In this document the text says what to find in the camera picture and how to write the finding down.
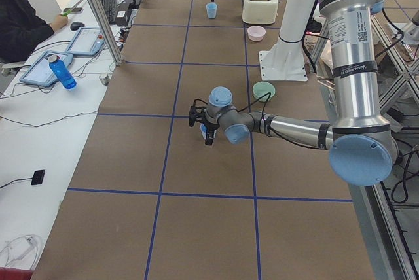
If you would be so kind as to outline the light blue cup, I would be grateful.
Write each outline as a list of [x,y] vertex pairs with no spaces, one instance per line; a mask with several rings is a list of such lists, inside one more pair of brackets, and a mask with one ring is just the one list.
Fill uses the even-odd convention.
[[[205,125],[201,124],[200,125],[200,132],[201,132],[202,137],[203,137],[204,140],[206,139],[206,131],[207,131],[207,127]],[[215,131],[215,138],[216,138],[217,130],[210,130],[210,131]]]
[[209,19],[215,19],[217,16],[217,4],[214,2],[207,3],[206,14]]

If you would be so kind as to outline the cream toaster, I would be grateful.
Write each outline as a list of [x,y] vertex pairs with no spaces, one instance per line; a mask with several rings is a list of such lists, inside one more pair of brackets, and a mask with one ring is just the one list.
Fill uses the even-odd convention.
[[279,0],[244,0],[242,20],[247,24],[273,24],[278,15]]

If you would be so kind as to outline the pink bowl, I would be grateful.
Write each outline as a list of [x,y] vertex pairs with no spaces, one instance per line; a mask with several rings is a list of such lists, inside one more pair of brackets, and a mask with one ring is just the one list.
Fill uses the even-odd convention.
[[247,29],[247,37],[249,40],[259,42],[264,39],[266,29],[262,26],[250,26]]

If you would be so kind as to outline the green bowl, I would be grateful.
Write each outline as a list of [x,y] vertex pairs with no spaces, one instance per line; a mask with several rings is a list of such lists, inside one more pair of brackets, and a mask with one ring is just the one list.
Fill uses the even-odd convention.
[[256,101],[266,102],[275,96],[276,89],[273,84],[267,81],[260,81],[253,85],[252,92]]

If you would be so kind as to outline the black keyboard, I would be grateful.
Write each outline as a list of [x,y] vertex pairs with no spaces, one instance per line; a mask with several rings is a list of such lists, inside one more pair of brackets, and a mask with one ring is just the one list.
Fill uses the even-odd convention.
[[117,0],[100,0],[100,2],[108,22],[114,24],[117,17]]

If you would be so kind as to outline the teach pendant tablet far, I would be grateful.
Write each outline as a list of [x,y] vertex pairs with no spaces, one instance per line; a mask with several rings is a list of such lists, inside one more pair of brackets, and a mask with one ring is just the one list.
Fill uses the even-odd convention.
[[95,56],[104,46],[100,28],[80,27],[65,52],[78,57]]

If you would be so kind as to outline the teach pendant tablet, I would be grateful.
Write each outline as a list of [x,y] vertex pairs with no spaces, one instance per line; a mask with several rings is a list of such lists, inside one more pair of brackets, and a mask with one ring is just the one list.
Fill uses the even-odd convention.
[[51,55],[57,55],[66,67],[69,67],[73,61],[73,55],[70,53],[53,50],[44,51],[20,77],[20,82],[42,87],[47,87],[55,83],[58,79],[49,67],[48,62],[48,57]]
[[78,57],[95,56],[104,46],[100,28],[80,27],[65,52]]

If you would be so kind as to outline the smartphone on desk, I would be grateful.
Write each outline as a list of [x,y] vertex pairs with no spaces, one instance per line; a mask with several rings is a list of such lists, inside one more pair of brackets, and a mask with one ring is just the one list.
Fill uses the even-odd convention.
[[73,8],[65,8],[63,11],[63,15],[67,16],[68,14],[78,14],[83,11],[82,7],[73,7]]

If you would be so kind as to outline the black computer mouse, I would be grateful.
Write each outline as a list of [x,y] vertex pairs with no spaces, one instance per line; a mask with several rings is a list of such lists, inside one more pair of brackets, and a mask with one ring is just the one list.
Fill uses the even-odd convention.
[[71,31],[76,31],[79,28],[84,27],[84,26],[85,26],[85,24],[82,23],[82,22],[72,22],[71,25],[70,25],[70,29],[71,29]]

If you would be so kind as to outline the blue water bottle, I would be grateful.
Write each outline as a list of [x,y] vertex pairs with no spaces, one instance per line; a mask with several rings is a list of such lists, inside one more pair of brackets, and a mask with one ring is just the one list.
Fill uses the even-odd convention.
[[51,54],[46,59],[48,60],[50,69],[65,89],[70,90],[76,87],[77,83],[73,75],[69,72],[59,56]]

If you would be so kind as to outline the small black box device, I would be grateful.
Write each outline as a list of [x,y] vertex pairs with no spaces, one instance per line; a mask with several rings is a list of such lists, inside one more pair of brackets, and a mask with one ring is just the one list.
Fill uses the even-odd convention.
[[45,176],[45,170],[36,170],[31,178],[31,186],[41,185]]

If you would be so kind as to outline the teach pendant tablet near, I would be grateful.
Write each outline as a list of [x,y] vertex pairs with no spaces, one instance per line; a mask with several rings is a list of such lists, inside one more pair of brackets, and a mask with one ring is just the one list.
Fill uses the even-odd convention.
[[48,57],[51,55],[57,55],[66,67],[69,67],[73,61],[73,55],[70,53],[53,50],[44,51],[20,77],[20,82],[42,87],[47,87],[55,83],[58,79],[49,67],[48,62]]

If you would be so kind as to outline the seated person in black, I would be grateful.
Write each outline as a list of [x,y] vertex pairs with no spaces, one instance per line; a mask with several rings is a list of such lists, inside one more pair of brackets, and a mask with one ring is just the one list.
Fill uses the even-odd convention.
[[62,14],[45,22],[28,0],[1,0],[1,59],[27,60],[40,43],[67,24],[68,17]]

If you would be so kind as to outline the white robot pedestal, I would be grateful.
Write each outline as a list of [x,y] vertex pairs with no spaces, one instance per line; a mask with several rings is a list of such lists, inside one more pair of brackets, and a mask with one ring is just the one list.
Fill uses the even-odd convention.
[[277,43],[259,52],[263,81],[307,81],[303,38],[316,0],[287,0]]

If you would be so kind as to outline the aluminium frame post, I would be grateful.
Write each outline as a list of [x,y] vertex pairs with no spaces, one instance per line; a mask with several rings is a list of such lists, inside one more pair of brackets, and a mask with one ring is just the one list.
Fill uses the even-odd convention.
[[122,63],[122,56],[117,45],[117,42],[111,31],[110,24],[105,15],[105,11],[101,5],[100,0],[87,0],[92,13],[102,31],[103,38],[107,45],[107,48],[111,54],[111,57],[116,66],[119,66]]

